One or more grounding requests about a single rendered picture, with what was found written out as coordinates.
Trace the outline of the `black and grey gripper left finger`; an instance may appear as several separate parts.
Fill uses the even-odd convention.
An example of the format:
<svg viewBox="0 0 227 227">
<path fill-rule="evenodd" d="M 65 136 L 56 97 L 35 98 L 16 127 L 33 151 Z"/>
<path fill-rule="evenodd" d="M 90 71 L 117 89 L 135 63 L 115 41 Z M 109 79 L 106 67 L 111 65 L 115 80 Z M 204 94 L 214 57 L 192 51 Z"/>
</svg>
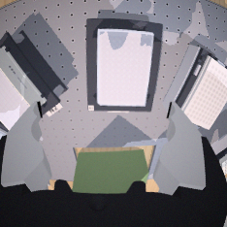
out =
<svg viewBox="0 0 227 227">
<path fill-rule="evenodd" d="M 49 190 L 52 173 L 39 143 L 42 117 L 40 101 L 33 102 L 0 139 L 0 215 L 16 198 Z"/>
</svg>

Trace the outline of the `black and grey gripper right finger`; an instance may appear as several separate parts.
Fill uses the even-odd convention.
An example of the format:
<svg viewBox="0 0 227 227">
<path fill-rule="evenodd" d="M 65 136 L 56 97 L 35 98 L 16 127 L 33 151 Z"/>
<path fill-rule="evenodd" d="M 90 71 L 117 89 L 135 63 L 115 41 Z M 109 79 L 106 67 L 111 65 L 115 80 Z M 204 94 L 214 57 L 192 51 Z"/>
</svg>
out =
<svg viewBox="0 0 227 227">
<path fill-rule="evenodd" d="M 223 227 L 227 181 L 211 144 L 176 102 L 170 102 L 167 118 L 168 142 L 162 146 L 152 176 L 158 192 L 182 199 L 207 227 Z"/>
</svg>

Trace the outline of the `white rectangular block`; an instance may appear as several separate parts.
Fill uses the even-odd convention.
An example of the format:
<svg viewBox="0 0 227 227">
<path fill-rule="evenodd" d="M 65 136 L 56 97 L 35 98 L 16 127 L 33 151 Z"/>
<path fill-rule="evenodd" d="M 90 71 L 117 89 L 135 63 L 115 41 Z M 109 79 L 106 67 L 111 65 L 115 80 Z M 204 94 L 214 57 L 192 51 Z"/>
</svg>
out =
<svg viewBox="0 0 227 227">
<path fill-rule="evenodd" d="M 5 46 L 0 48 L 0 121 L 10 130 L 33 102 L 47 101 Z"/>
</svg>

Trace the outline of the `dark grey rectangular frame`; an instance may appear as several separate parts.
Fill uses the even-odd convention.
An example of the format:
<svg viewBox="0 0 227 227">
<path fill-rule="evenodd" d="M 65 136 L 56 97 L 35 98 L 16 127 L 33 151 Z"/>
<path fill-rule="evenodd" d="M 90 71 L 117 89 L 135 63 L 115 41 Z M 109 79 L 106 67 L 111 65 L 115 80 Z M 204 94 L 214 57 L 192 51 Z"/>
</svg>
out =
<svg viewBox="0 0 227 227">
<path fill-rule="evenodd" d="M 0 128 L 3 129 L 6 132 L 9 132 L 9 130 L 7 129 L 7 127 L 5 127 L 5 125 L 0 121 Z"/>
<path fill-rule="evenodd" d="M 97 103 L 98 29 L 135 30 L 154 34 L 145 107 L 106 106 L 105 108 Z M 163 24 L 149 21 L 120 18 L 88 18 L 86 20 L 86 84 L 89 111 L 151 112 L 159 66 L 162 30 Z"/>
</svg>

